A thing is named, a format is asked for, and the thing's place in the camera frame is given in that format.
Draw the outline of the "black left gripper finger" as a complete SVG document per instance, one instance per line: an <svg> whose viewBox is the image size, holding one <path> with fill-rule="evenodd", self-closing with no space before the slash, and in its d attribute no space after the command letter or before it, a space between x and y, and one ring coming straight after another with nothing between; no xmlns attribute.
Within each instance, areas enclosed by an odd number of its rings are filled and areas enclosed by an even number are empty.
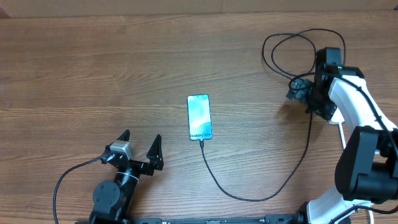
<svg viewBox="0 0 398 224"><path fill-rule="evenodd" d="M124 141L124 142L129 142L130 138L130 130L126 129L120 137L117 138L117 141Z"/></svg>
<svg viewBox="0 0 398 224"><path fill-rule="evenodd" d="M152 143L149 151L146 154L146 157L149 160L150 166L154 170L162 170L164 167L164 160L162 155L162 136L157 135Z"/></svg>

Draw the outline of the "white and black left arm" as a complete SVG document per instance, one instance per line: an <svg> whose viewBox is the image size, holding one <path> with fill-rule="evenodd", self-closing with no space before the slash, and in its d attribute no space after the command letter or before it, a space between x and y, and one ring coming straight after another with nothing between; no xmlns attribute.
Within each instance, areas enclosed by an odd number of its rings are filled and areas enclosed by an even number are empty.
<svg viewBox="0 0 398 224"><path fill-rule="evenodd" d="M162 156L162 136L156 135L146 154L147 162L135 161L133 149L129 142L130 130L125 130L115 141L105 146L100 156L78 164L66 170L55 186L52 199L53 219L59 223L57 216L57 192L64 177L71 171L100 161L102 164L111 164L117 168L112 181L99 183L93 191L93 210L88 223L131 223L128 211L131 199L139 183L141 175L152 176L156 170L162 170L164 160Z"/></svg>

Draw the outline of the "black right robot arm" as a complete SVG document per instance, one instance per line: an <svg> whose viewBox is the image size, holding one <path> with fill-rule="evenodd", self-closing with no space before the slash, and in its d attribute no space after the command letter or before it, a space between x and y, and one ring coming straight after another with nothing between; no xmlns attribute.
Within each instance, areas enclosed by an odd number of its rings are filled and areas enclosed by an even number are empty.
<svg viewBox="0 0 398 224"><path fill-rule="evenodd" d="M287 98L297 99L330 123L345 122L350 138L335 168L335 183L321 197L305 202L291 223L349 223L358 210L382 214L375 204L397 199L397 126L368 91L357 67L347 67L341 50L315 54L314 80L304 75L289 83Z"/></svg>

